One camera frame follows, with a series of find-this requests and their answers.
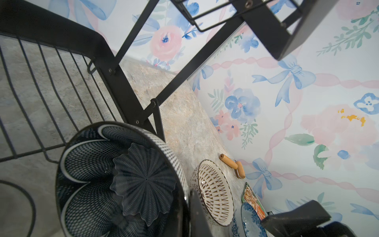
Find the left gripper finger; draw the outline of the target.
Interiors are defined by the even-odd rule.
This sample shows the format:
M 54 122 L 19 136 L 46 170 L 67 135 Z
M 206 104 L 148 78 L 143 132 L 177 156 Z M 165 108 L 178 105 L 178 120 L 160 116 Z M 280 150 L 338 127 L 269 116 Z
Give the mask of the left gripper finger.
M 191 237 L 212 237 L 208 221 L 205 216 L 199 195 L 196 190 L 190 191 L 190 236 Z

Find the dark blue striped bowl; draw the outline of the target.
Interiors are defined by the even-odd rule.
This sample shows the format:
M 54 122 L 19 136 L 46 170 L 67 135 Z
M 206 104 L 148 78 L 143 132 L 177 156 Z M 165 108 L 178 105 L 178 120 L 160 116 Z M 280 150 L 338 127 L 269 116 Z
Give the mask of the dark blue striped bowl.
M 188 237 L 189 185 L 174 152 L 121 122 L 80 130 L 64 149 L 56 203 L 67 237 Z

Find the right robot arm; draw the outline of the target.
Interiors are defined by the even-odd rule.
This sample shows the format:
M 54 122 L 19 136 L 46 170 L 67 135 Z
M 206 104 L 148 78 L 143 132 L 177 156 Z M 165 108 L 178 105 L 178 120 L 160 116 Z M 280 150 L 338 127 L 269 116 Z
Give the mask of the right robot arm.
M 292 211 L 269 215 L 261 225 L 275 237 L 355 237 L 350 227 L 330 221 L 331 215 L 320 203 L 311 200 Z

